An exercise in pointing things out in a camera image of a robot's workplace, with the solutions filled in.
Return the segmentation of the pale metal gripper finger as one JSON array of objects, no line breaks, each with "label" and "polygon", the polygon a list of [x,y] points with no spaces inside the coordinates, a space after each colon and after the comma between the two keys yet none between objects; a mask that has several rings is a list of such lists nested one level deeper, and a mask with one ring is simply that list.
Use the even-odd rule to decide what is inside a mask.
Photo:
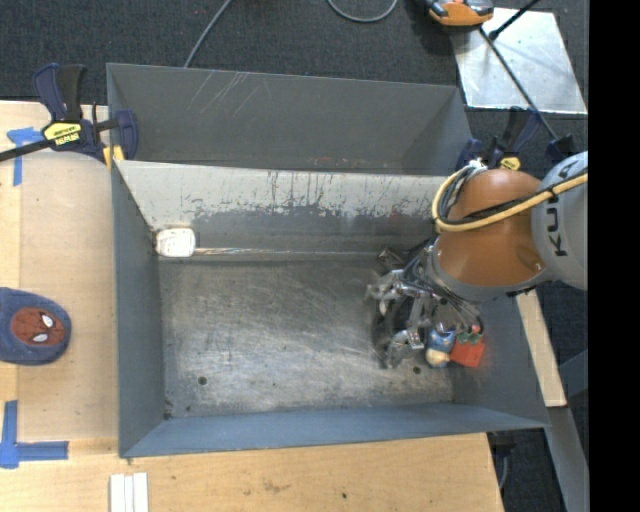
[{"label": "pale metal gripper finger", "polygon": [[397,368],[402,361],[425,349],[425,342],[417,330],[401,330],[394,334],[383,349],[383,364]]},{"label": "pale metal gripper finger", "polygon": [[366,288],[365,296],[377,302],[377,309],[381,315],[387,315],[391,306],[399,301],[403,296],[402,287],[398,286],[398,282],[379,281],[369,284]]}]

